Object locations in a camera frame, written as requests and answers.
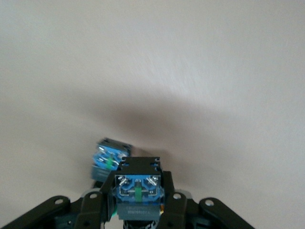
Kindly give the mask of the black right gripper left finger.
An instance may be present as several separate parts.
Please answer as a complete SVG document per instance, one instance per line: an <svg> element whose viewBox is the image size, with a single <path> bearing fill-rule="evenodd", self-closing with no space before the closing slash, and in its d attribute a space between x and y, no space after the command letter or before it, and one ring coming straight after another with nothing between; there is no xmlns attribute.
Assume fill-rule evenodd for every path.
<svg viewBox="0 0 305 229"><path fill-rule="evenodd" d="M4 229L103 229L115 209L114 173L100 189L90 189L78 200L53 196L3 226Z"/></svg>

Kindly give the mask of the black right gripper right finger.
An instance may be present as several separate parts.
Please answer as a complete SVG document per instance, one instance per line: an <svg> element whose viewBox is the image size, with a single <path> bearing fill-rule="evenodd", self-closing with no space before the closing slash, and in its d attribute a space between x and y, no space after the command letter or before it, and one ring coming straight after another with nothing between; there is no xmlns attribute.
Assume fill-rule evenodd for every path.
<svg viewBox="0 0 305 229"><path fill-rule="evenodd" d="M252 229L253 226L216 198L203 198L196 203L175 191L172 173L163 172L165 207L163 229Z"/></svg>

